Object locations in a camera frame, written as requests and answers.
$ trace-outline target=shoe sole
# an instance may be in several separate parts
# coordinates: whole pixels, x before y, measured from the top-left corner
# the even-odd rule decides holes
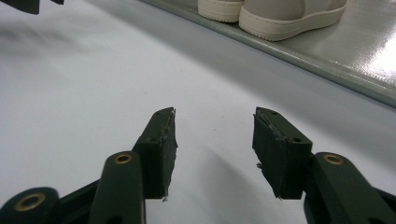
[[[302,32],[318,29],[337,23],[347,4],[335,10],[313,13],[293,21],[275,21],[265,19],[241,8],[239,26],[246,32],[269,41],[290,38]]]
[[[198,0],[198,13],[213,21],[236,22],[243,4],[243,1]]]

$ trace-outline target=metal ring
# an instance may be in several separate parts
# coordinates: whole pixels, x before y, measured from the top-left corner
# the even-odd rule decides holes
[[[329,162],[329,163],[334,164],[334,165],[342,165],[342,164],[344,164],[344,160],[341,157],[337,156],[337,155],[326,154],[326,155],[323,156],[323,158],[324,158],[324,160],[326,162]]]
[[[125,164],[132,160],[132,156],[129,154],[120,154],[114,159],[116,164]]]
[[[46,200],[46,195],[43,193],[33,193],[29,194],[22,199],[20,199],[16,204],[14,209],[18,212],[25,212],[38,207]]]

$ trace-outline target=white sneaker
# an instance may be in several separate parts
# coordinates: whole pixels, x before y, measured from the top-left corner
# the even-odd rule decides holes
[[[235,22],[242,5],[243,0],[198,0],[198,13],[213,21]]]
[[[239,26],[257,37],[277,41],[337,23],[347,0],[246,0]]]

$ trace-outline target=white table surface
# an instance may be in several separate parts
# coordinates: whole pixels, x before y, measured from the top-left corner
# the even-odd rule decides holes
[[[276,199],[256,168],[256,106],[396,194],[395,109],[145,3],[107,2],[43,2],[38,16],[0,3],[0,204],[91,183],[168,106],[176,167],[149,224],[306,223],[303,201]]]

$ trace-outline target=glossy surface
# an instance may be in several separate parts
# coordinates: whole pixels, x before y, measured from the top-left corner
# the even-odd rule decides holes
[[[340,22],[268,42],[200,17],[195,0],[144,0],[353,91],[396,107],[396,1],[349,0]]]

